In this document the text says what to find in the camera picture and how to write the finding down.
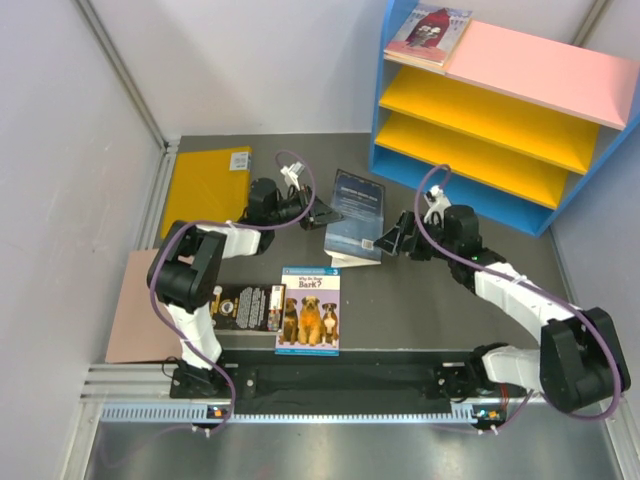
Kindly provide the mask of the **dark blue hardcover book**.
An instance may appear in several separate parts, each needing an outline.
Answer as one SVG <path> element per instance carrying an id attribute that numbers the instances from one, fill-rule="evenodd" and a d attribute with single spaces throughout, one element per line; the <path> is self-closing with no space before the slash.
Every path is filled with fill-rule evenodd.
<path id="1" fill-rule="evenodd" d="M 342 215 L 325 230 L 324 251 L 331 267 L 379 265 L 382 251 L 374 243 L 383 235 L 385 187 L 338 169 L 330 206 Z"/>

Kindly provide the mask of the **black paperback book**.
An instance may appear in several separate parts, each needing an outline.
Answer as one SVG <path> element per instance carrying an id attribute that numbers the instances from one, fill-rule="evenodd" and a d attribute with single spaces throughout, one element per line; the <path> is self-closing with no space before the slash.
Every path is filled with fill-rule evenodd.
<path id="1" fill-rule="evenodd" d="M 218 284 L 210 315 L 216 334 L 270 335 L 280 331 L 286 287 L 283 284 Z"/>

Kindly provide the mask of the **orange Othello book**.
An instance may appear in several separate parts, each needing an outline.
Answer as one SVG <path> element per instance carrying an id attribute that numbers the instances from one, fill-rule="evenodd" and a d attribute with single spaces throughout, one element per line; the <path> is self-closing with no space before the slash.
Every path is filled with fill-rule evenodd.
<path id="1" fill-rule="evenodd" d="M 446 74 L 444 63 L 438 63 L 430 60 L 421 59 L 416 56 L 394 53 L 389 49 L 384 50 L 384 59 L 401 65 L 418 68 L 424 71 L 437 73 L 439 75 Z"/>

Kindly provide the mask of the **red castle picture book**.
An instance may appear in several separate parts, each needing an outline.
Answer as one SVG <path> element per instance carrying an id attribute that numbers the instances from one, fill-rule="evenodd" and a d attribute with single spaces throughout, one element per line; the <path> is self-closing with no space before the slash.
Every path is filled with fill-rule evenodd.
<path id="1" fill-rule="evenodd" d="M 471 20 L 470 10 L 418 3 L 385 49 L 444 63 L 447 68 Z"/>

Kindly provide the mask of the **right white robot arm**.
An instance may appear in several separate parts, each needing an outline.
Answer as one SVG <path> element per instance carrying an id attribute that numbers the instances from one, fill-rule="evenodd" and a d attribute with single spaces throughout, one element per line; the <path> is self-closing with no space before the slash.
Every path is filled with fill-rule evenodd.
<path id="1" fill-rule="evenodd" d="M 430 215 L 401 214 L 375 246 L 416 261 L 439 258 L 453 279 L 516 320 L 535 339 L 535 349 L 503 343 L 476 348 L 466 380 L 487 396 L 502 383 L 539 392 L 557 410 L 573 414 L 607 398 L 619 398 L 631 378 L 611 316 L 601 308 L 582 310 L 556 303 L 487 248 L 469 206 L 454 205 Z"/>

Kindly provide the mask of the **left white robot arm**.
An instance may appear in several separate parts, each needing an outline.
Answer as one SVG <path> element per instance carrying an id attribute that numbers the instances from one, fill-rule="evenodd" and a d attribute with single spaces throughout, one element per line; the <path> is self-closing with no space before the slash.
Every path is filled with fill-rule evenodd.
<path id="1" fill-rule="evenodd" d="M 209 397 L 229 385 L 217 365 L 222 347 L 209 313 L 224 259 L 264 253 L 278 229 L 299 224 L 314 230 L 343 219 L 309 185 L 293 184 L 282 194 L 274 180 L 259 178 L 250 185 L 238 221 L 174 222 L 147 273 L 152 308 L 182 344 L 173 384 L 193 386 Z"/>

